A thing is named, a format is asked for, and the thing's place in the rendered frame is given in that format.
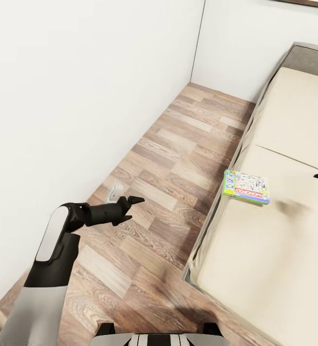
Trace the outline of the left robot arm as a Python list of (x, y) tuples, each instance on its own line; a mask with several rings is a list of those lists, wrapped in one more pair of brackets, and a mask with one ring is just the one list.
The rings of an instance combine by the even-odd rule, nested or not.
[[(61, 314), (78, 254), (82, 228), (111, 222), (113, 226), (133, 218), (125, 216), (133, 204), (144, 198), (118, 196), (123, 190), (115, 184), (105, 204), (59, 205), (51, 214), (24, 287), (0, 333), (0, 346), (57, 346)], [(30, 267), (29, 266), (29, 267)]]

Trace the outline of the board game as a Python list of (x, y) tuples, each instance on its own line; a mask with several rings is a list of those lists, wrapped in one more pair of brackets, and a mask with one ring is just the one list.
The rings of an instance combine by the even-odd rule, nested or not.
[(222, 195), (268, 205), (268, 178), (225, 170)]

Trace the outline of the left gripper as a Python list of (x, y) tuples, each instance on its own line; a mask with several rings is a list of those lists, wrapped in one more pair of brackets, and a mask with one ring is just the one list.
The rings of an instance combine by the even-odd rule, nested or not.
[(102, 204), (101, 206), (104, 208), (105, 212), (102, 223), (111, 222), (113, 226), (117, 226), (118, 224), (133, 218), (132, 215), (125, 216), (126, 213), (133, 204), (143, 201), (145, 201), (144, 198), (129, 196), (128, 199), (126, 199), (126, 197), (120, 197), (116, 203)]

